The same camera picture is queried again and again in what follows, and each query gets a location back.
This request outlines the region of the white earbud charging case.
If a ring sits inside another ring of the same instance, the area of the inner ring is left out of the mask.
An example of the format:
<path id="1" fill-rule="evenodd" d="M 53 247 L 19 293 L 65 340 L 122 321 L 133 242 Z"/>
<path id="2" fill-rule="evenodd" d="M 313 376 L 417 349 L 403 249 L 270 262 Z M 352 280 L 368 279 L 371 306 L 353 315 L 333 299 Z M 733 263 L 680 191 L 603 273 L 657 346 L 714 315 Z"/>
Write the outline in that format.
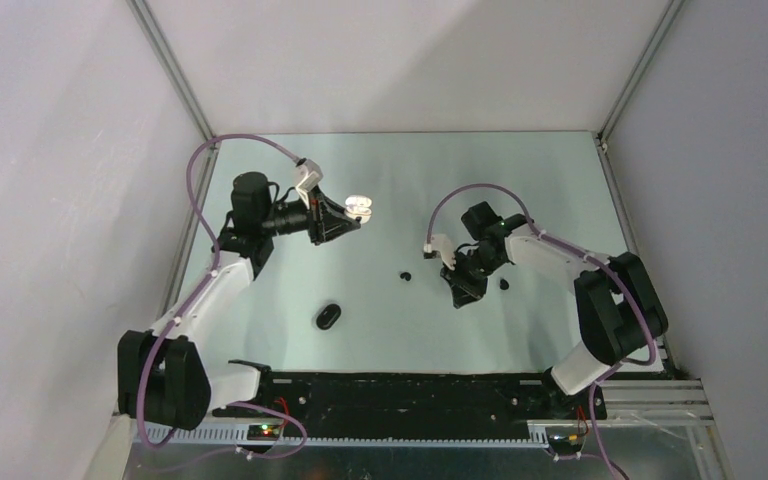
<path id="1" fill-rule="evenodd" d="M 367 223 L 372 217 L 373 200 L 364 195 L 350 195 L 345 200 L 345 215 L 360 224 Z"/>

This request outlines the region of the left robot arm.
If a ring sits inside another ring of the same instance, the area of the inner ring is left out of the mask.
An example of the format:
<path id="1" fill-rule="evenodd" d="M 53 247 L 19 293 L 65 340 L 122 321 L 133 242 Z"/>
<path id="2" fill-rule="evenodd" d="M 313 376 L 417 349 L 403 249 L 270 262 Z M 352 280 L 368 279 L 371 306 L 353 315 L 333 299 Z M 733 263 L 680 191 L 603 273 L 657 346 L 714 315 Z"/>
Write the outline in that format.
<path id="1" fill-rule="evenodd" d="M 294 186 L 298 199 L 272 194 L 260 172 L 232 182 L 231 209 L 213 236 L 204 276 L 146 331 L 129 330 L 117 345 L 118 409 L 134 420 L 193 430 L 207 414 L 236 402 L 252 416 L 276 403 L 264 382 L 266 367 L 243 360 L 210 362 L 209 337 L 233 301 L 260 275 L 274 250 L 274 238 L 305 233 L 314 245 L 360 229 L 372 216 L 372 201 L 351 195 L 328 198 L 314 173 L 303 170 Z"/>

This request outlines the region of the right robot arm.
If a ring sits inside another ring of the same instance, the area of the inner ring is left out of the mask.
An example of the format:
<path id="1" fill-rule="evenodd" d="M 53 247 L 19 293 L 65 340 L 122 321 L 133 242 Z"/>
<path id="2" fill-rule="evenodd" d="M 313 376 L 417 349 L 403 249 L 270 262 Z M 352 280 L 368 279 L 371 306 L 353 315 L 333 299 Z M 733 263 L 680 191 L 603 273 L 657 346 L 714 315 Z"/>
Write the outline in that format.
<path id="1" fill-rule="evenodd" d="M 580 340 L 544 375 L 541 402 L 548 414 L 566 418 L 580 407 L 581 391 L 620 366 L 657 360 L 655 340 L 668 320 L 637 255 L 586 250 L 547 233 L 526 213 L 503 218 L 486 202 L 470 207 L 461 221 L 473 240 L 466 250 L 433 233 L 423 245 L 425 258 L 441 260 L 454 307 L 481 300 L 490 276 L 505 265 L 532 268 L 575 299 Z"/>

